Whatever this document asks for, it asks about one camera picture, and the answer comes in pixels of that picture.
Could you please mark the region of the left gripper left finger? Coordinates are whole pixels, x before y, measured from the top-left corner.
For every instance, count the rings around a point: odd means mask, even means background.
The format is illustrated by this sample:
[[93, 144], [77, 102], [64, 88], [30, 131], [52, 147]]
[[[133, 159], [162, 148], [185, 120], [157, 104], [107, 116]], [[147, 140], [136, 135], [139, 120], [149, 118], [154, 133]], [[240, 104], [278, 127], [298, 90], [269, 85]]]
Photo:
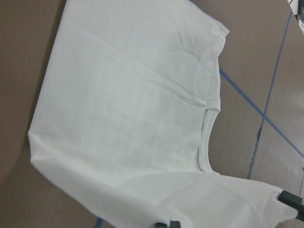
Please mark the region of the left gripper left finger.
[[155, 228], [167, 228], [167, 225], [164, 223], [156, 223]]

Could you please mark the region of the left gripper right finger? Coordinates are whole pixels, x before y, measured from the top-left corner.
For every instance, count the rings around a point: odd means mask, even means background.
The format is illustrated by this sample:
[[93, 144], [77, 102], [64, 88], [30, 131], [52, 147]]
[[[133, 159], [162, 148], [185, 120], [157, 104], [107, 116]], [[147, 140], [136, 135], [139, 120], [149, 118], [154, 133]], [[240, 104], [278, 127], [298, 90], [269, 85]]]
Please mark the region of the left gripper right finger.
[[181, 224], [179, 221], [170, 221], [169, 228], [181, 228]]

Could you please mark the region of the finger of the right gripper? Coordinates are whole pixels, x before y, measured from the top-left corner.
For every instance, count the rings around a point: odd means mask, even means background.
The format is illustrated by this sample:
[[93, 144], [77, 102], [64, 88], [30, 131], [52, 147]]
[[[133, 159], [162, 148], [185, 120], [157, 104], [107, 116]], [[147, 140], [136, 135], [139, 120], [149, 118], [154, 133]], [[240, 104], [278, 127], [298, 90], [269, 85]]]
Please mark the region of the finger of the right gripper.
[[303, 209], [304, 208], [304, 205], [302, 203], [303, 198], [296, 196], [285, 190], [279, 194], [278, 200], [294, 209]]

